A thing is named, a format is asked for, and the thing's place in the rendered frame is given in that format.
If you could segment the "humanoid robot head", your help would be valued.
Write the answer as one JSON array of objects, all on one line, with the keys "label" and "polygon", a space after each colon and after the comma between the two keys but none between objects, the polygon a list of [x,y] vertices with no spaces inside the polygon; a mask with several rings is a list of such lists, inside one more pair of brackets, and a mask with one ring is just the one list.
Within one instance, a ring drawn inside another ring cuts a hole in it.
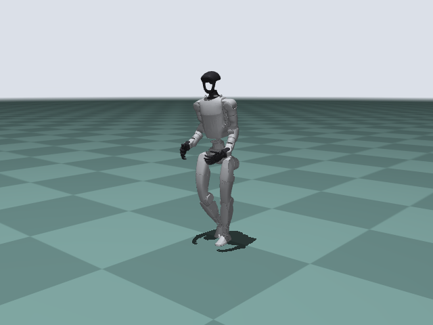
[{"label": "humanoid robot head", "polygon": [[[203,83],[203,88],[204,88],[204,90],[205,90],[206,93],[209,93],[209,97],[207,99],[211,100],[211,99],[217,98],[217,97],[214,97],[214,95],[220,96],[217,93],[217,90],[214,90],[215,83],[218,80],[221,80],[221,77],[220,77],[220,75],[217,72],[214,72],[214,71],[209,71],[209,72],[206,72],[205,74],[202,75],[201,81]],[[212,84],[212,89],[211,90],[207,90],[205,83]]]}]

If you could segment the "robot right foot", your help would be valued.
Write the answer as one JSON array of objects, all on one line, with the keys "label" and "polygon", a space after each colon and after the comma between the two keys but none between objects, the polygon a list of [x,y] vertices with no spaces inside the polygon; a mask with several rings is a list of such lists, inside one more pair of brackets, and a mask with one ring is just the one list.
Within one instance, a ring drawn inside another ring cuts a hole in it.
[{"label": "robot right foot", "polygon": [[220,227],[220,225],[219,225],[219,226],[217,226],[216,228],[217,228],[217,229],[216,229],[216,232],[215,232],[214,237],[215,237],[215,238],[220,238],[220,237],[223,235],[223,232],[222,232],[222,226]]}]

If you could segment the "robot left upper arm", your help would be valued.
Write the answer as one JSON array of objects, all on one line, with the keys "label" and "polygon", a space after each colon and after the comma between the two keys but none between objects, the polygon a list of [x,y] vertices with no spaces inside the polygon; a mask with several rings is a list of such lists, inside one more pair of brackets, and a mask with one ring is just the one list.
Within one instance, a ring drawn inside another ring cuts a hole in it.
[{"label": "robot left upper arm", "polygon": [[237,121],[237,103],[234,99],[223,99],[223,107],[227,111],[230,126],[227,129],[228,134],[234,134],[235,127],[238,126]]}]

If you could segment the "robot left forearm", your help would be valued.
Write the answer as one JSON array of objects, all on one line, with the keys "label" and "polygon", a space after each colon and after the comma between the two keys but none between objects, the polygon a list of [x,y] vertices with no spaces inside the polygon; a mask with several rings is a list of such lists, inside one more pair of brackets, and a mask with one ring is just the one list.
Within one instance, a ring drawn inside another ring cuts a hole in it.
[{"label": "robot left forearm", "polygon": [[233,149],[234,149],[234,145],[235,145],[235,142],[236,142],[237,139],[238,139],[238,135],[239,135],[239,127],[236,126],[236,127],[235,127],[235,131],[234,131],[234,134],[230,134],[230,135],[228,136],[228,140],[227,140],[227,143],[226,143],[226,145],[225,145],[225,148],[230,148],[230,151],[227,152],[227,156],[231,156],[231,152],[232,152]]}]

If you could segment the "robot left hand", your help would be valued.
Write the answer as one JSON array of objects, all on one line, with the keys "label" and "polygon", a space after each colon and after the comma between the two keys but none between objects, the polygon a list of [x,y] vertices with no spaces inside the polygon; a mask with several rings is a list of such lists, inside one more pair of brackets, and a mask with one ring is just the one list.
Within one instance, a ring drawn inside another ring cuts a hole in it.
[{"label": "robot left hand", "polygon": [[205,157],[207,157],[207,158],[204,158],[206,164],[207,165],[213,165],[214,163],[219,162],[223,157],[226,158],[228,151],[230,151],[230,148],[224,148],[221,150],[221,152],[215,152],[215,151],[211,150],[210,152],[215,153],[215,154],[212,156],[205,155]]}]

